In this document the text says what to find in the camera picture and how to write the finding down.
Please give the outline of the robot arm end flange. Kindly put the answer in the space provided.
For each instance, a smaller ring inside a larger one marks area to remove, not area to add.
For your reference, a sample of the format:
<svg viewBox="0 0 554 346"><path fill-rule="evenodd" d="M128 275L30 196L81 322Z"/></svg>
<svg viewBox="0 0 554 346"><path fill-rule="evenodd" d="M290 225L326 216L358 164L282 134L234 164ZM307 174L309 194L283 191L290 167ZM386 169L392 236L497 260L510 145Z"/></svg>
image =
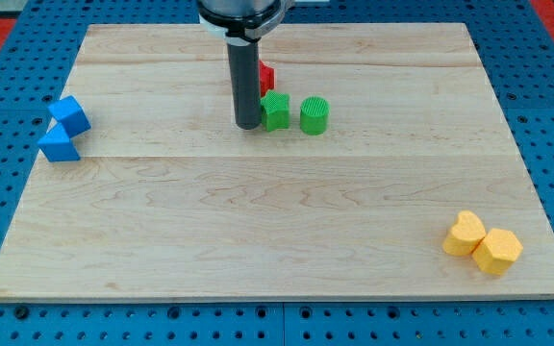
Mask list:
<svg viewBox="0 0 554 346"><path fill-rule="evenodd" d="M273 31L294 0L197 0L200 24L227 44L246 46Z"/></svg>

